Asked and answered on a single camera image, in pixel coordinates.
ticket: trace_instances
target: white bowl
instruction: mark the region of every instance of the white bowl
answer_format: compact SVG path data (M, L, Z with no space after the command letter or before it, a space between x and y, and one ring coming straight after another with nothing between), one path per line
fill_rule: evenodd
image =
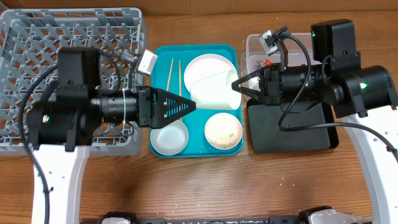
M180 120L176 120L164 128L153 129L150 143L164 156L176 155L187 146L188 129Z
M215 145L212 141L215 141L216 133L228 133L231 132L233 134L236 133L236 137L234 140L229 142L228 138L220 138L220 143ZM243 129L240 121L233 115L229 113L218 113L214 114L205 125L205 137L206 140L216 149L228 150L237 146L242 139Z

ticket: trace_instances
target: paper cup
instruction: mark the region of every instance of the paper cup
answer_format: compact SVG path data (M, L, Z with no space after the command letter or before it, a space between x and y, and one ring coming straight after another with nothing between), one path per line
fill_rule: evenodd
M197 80L191 86L191 100L201 109L236 110L241 94L232 90L231 84L237 79L235 70L227 70Z

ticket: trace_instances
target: wooden table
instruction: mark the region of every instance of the wooden table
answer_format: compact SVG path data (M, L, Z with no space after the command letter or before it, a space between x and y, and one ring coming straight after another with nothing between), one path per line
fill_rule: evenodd
M145 20L150 50L173 44L227 43L240 59L249 34L284 25L292 32L310 32L311 24L339 18L355 23L363 67L386 67L397 86L396 11L147 16ZM256 218L296 215L319 205L372 215L358 157L343 129L338 129L340 146L335 150L254 154L246 102L242 106L245 143L237 156L159 159L150 152L149 130L145 129L137 156L90 158L80 218L99 218L115 210L135 212L139 218ZM30 223L30 160L0 157L0 170L0 223Z

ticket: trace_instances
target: black plastic housing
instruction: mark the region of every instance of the black plastic housing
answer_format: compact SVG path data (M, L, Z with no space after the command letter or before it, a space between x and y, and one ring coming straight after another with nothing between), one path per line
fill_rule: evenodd
M356 52L354 23L348 19L320 22L311 26L313 59L322 61Z
M89 100L95 95L95 87L101 84L99 50L86 47L60 49L58 82L58 102L70 103L71 98Z
M102 123L98 111L89 104L37 102L27 114L29 142L34 149L40 144L65 144L65 150L70 152L75 146L90 146L94 130Z
M382 66L339 73L331 77L331 83L339 87L336 92L340 100L333 105L337 118L355 113L367 116L367 110L387 105L393 108L398 106L392 77Z

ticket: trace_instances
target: gray dish rack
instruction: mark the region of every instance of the gray dish rack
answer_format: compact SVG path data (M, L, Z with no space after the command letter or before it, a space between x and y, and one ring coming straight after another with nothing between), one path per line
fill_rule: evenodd
M143 53L148 33L137 8L104 9L14 9L0 17L0 156L24 155L17 117L25 92L37 75L57 63L62 47L96 47L106 52L129 49ZM119 64L122 87L135 89L143 76L134 73L126 64ZM34 91L25 110L29 110L53 79L57 70ZM101 58L101 88L111 89L117 84L113 66ZM94 133L91 155L127 156L141 148L142 130L132 123L115 126L103 124Z

